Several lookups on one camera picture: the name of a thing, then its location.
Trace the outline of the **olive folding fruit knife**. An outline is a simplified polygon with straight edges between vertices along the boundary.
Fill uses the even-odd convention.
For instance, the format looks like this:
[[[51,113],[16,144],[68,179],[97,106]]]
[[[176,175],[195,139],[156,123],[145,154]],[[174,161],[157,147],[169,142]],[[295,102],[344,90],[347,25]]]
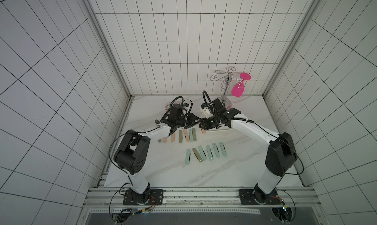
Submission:
[[[196,129],[195,128],[192,128],[192,138],[193,138],[193,141],[197,141]]]

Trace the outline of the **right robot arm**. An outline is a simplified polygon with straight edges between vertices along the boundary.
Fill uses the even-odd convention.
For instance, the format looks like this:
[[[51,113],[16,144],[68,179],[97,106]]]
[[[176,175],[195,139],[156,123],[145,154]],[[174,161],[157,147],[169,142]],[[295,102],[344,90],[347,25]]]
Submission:
[[[241,111],[226,109],[218,98],[211,100],[206,91],[202,92],[204,103],[201,106],[206,115],[200,121],[200,128],[204,130],[228,127],[238,130],[259,143],[267,151],[266,170],[262,178],[254,187],[254,197],[260,203],[271,196],[288,169],[299,159],[290,134],[278,134],[247,118]]]

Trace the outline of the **hidden mint knife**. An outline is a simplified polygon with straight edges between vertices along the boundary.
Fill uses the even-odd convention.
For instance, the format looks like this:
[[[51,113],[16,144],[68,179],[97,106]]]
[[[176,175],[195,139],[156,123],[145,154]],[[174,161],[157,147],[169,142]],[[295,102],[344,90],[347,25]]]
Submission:
[[[185,164],[187,166],[190,164],[190,156],[191,156],[191,150],[187,149],[187,151],[186,151],[186,158],[185,158]]]

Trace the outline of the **pink folding fruit knife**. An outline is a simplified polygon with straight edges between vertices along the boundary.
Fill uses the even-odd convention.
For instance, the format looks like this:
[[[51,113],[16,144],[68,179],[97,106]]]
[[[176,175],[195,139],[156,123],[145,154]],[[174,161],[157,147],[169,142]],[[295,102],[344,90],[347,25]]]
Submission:
[[[185,135],[185,139],[186,139],[186,141],[189,142],[189,141],[190,141],[190,137],[189,137],[189,133],[188,133],[188,131],[187,131],[186,129],[184,129],[184,130],[183,130],[183,133],[184,133],[184,135]]]

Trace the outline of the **mint folding fruit knife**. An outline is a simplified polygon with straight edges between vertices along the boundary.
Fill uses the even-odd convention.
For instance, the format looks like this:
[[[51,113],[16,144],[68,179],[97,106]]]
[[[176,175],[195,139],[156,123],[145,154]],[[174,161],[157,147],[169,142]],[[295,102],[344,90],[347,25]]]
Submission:
[[[224,157],[227,157],[226,148],[225,148],[225,145],[224,145],[223,142],[220,142],[220,148],[221,148],[222,155],[223,155]]]

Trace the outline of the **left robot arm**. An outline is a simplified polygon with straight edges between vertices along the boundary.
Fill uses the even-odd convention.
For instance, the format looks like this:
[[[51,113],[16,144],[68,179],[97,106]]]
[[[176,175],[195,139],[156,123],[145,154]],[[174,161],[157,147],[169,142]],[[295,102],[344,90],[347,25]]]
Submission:
[[[156,126],[145,131],[129,130],[123,134],[113,156],[115,166],[128,174],[131,191],[148,198],[150,183],[141,171],[146,163],[149,145],[152,140],[159,140],[173,135],[177,129],[188,129],[196,126],[200,118],[191,113],[192,105],[185,106],[185,99],[178,96],[169,104],[167,111]]]

